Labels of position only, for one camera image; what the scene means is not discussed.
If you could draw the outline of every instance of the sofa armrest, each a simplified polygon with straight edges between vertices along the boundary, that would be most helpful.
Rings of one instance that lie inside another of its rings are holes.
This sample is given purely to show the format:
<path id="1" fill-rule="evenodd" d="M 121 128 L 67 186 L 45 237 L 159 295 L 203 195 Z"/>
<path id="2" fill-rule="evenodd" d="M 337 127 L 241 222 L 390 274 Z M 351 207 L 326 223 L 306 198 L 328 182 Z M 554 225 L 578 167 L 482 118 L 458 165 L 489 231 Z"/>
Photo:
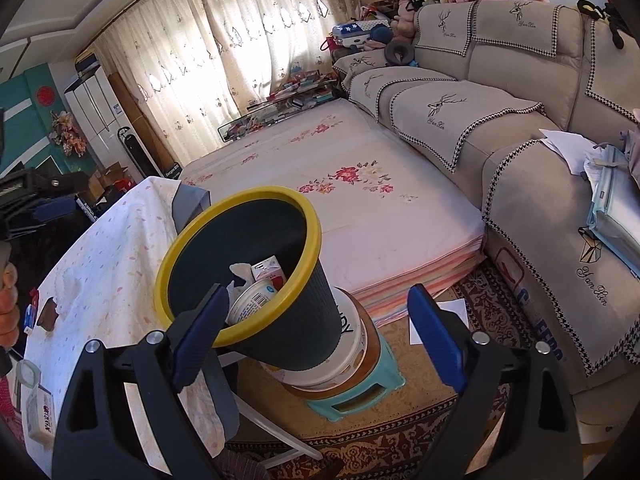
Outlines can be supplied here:
<path id="1" fill-rule="evenodd" d="M 379 48 L 342 57 L 334 63 L 334 70 L 340 75 L 342 88 L 348 92 L 351 80 L 358 74 L 384 66 L 386 66 L 385 51 Z"/>

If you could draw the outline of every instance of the red round decoration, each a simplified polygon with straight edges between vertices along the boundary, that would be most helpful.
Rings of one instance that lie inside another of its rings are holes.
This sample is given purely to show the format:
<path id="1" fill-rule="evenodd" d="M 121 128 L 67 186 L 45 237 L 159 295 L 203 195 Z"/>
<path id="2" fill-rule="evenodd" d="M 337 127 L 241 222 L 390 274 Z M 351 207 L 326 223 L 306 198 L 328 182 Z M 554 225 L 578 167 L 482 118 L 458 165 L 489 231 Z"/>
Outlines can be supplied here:
<path id="1" fill-rule="evenodd" d="M 49 107 L 56 100 L 56 93 L 50 86 L 41 86 L 36 92 L 36 99 L 42 106 Z"/>

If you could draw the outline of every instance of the ceiling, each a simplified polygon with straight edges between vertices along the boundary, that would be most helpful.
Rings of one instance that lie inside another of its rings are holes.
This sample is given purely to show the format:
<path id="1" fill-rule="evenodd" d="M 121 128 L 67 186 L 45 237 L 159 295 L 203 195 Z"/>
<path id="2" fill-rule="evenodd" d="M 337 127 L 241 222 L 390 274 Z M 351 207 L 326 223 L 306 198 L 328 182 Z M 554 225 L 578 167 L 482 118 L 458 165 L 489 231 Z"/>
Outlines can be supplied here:
<path id="1" fill-rule="evenodd" d="M 0 82 L 12 72 L 74 58 L 133 1 L 25 0 L 0 38 Z"/>

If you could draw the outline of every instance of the black trash can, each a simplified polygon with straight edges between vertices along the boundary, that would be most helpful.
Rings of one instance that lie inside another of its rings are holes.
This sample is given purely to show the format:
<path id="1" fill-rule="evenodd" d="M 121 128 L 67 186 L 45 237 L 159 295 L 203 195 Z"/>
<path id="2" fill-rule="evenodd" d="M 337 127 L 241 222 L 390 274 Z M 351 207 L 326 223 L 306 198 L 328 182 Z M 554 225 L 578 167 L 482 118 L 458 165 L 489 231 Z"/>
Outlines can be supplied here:
<path id="1" fill-rule="evenodd" d="M 237 193 L 201 213 L 175 240 L 156 279 L 156 311 L 168 326 L 214 283 L 226 287 L 234 278 L 229 265 L 276 256 L 287 283 L 258 312 L 221 330 L 214 346 L 285 370 L 313 368 L 340 340 L 320 245 L 318 216 L 302 194 L 275 186 Z"/>

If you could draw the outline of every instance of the yellow rim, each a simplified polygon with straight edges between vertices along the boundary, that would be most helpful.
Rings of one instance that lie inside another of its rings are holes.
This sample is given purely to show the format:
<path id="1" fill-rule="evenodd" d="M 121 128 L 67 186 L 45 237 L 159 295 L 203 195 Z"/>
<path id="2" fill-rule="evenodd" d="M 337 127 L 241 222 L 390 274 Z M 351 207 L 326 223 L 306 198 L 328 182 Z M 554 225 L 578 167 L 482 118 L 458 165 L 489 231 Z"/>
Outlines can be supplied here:
<path id="1" fill-rule="evenodd" d="M 305 248 L 302 251 L 302 256 L 300 256 L 300 261 L 296 269 L 287 280 L 287 283 L 285 283 L 278 292 L 278 295 L 264 308 L 244 321 L 229 328 L 222 329 L 213 346 L 233 345 L 260 332 L 260 330 L 272 323 L 280 314 L 287 310 L 291 303 L 300 295 L 320 256 L 321 229 L 318 215 L 311 205 L 311 202 L 297 191 L 279 186 L 254 187 L 229 196 L 202 212 L 187 225 L 169 248 L 158 270 L 154 287 L 154 306 L 165 328 L 168 328 L 174 320 L 174 315 L 169 308 L 169 277 L 187 243 L 189 243 L 212 218 L 245 202 L 263 199 L 282 200 L 297 207 L 303 213 L 306 220 Z"/>

